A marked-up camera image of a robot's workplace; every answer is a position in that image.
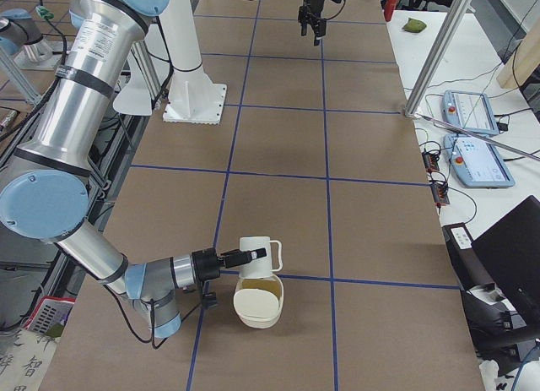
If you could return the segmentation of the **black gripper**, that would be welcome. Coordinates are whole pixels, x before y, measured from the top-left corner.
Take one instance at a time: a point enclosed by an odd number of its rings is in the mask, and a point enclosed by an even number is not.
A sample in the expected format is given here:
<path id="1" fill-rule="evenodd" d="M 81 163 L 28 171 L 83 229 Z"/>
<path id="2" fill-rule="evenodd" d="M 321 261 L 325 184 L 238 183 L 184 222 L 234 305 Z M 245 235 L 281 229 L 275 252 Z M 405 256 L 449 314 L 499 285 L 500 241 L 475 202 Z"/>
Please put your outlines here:
<path id="1" fill-rule="evenodd" d="M 194 276 L 198 281 L 219 278 L 222 265 L 225 268 L 233 268 L 249 264 L 254 260 L 265 258 L 266 256 L 267 252 L 264 247 L 247 251 L 234 249 L 226 253 L 221 253 L 219 256 L 214 247 L 191 253 Z"/>
<path id="2" fill-rule="evenodd" d="M 309 5 L 302 5 L 299 7 L 298 21 L 300 23 L 300 35 L 306 36 L 307 25 L 314 27 L 314 40 L 313 45 L 319 46 L 321 40 L 324 37 L 324 27 L 326 20 L 320 16 L 320 14 L 314 14 L 311 11 Z"/>

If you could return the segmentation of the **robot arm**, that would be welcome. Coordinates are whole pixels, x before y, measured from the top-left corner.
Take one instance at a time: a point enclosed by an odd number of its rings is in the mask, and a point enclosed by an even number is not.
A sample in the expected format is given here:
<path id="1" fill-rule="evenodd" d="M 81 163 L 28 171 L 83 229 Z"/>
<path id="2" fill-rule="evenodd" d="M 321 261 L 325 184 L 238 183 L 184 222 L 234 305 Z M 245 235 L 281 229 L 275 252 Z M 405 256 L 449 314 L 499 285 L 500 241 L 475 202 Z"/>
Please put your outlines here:
<path id="1" fill-rule="evenodd" d="M 190 0 L 81 0 L 83 21 L 33 138 L 1 174 L 1 221 L 28 238 L 51 242 L 117 301 L 128 301 L 164 339 L 181 326 L 176 292 L 216 279 L 221 269 L 267 258 L 258 247 L 131 264 L 87 220 L 88 154 L 132 45 L 154 18 L 164 30 L 194 26 Z"/>
<path id="2" fill-rule="evenodd" d="M 323 16 L 325 1 L 326 0 L 303 0 L 299 7 L 298 22 L 300 24 L 300 34 L 306 36 L 308 28 L 311 27 L 314 34 L 314 46 L 319 46 L 321 44 L 321 40 L 327 32 L 327 22 L 329 19 Z"/>

